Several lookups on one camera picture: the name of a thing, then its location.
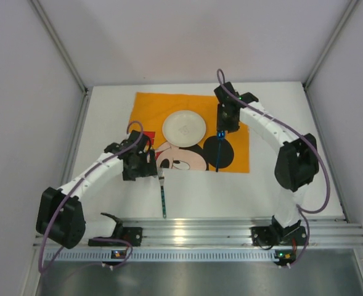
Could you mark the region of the blue metallic spoon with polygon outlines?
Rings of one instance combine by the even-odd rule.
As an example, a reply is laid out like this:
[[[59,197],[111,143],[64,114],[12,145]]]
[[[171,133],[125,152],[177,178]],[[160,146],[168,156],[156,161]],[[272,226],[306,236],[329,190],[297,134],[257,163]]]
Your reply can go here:
[[[222,158],[222,147],[224,140],[226,139],[226,132],[224,130],[217,131],[216,139],[218,140],[218,151],[216,156],[215,172],[218,172],[220,169],[221,158]]]

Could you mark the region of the fork with teal handle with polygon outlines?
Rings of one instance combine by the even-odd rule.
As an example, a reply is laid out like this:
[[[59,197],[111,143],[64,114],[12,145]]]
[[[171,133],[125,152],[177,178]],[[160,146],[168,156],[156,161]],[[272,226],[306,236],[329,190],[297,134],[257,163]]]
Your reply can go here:
[[[166,213],[166,200],[165,200],[165,175],[163,172],[162,167],[160,167],[158,169],[158,180],[160,183],[160,194],[161,194],[161,208],[162,208],[162,216],[164,219],[167,218],[167,213]]]

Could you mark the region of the cream round plate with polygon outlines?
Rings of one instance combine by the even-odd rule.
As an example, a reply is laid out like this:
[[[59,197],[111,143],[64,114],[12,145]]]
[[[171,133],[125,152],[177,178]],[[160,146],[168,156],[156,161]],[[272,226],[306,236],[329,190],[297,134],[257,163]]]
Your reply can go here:
[[[198,144],[206,134],[206,123],[196,112],[180,110],[170,114],[163,122],[162,133],[167,142],[176,147]]]

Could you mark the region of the orange cartoon mouse cloth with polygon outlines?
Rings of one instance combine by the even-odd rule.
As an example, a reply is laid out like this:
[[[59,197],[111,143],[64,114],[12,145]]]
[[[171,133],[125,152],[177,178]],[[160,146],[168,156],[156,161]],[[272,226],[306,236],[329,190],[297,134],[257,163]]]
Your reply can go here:
[[[142,123],[144,133],[151,138],[159,167],[214,171],[218,151],[217,105],[218,101],[214,96],[138,92],[129,121],[137,120]],[[206,134],[196,145],[173,146],[162,133],[164,120],[180,110],[196,112],[206,123]],[[226,135],[219,171],[250,172],[250,135],[246,125],[241,124],[238,131]]]

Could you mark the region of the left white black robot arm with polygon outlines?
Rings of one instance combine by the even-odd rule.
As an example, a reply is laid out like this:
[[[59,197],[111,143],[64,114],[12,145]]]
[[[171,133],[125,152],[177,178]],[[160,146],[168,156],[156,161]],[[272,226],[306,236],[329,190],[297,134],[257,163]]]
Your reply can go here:
[[[58,188],[49,187],[41,196],[36,231],[66,249],[82,240],[89,245],[116,244],[123,237],[123,222],[109,213],[91,221],[84,213],[87,201],[116,176],[135,181],[157,175],[155,151],[149,136],[131,131],[121,143],[108,145],[84,172]]]

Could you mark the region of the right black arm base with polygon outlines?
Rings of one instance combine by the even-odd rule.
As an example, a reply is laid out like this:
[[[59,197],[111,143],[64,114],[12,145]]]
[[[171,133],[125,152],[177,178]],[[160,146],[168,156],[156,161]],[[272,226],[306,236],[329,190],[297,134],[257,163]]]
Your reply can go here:
[[[304,226],[275,227],[255,226],[251,229],[252,244],[264,250],[273,247],[297,246],[301,247],[307,242],[307,233]]]

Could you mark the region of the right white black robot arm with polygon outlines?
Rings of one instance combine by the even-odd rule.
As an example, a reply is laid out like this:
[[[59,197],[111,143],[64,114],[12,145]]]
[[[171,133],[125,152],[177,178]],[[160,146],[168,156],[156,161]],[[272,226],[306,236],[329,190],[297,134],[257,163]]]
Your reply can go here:
[[[257,133],[277,154],[274,177],[281,187],[271,231],[280,239],[301,224],[300,203],[319,172],[317,143],[312,134],[301,135],[266,111],[250,92],[240,95],[231,82],[214,89],[219,102],[218,132],[236,132],[243,123]]]

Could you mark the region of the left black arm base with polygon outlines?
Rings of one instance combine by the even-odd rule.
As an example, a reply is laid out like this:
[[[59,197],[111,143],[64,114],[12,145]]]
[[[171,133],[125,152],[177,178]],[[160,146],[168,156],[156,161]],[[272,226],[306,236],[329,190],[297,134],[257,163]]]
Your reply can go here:
[[[142,242],[142,233],[143,229],[141,227],[125,227],[119,226],[116,227],[113,234],[108,237],[109,239],[118,239],[129,242],[133,247],[138,247]],[[89,239],[88,246],[90,247],[118,247],[118,246],[126,246],[125,243],[122,242],[114,242],[114,241],[99,241],[97,239]]]

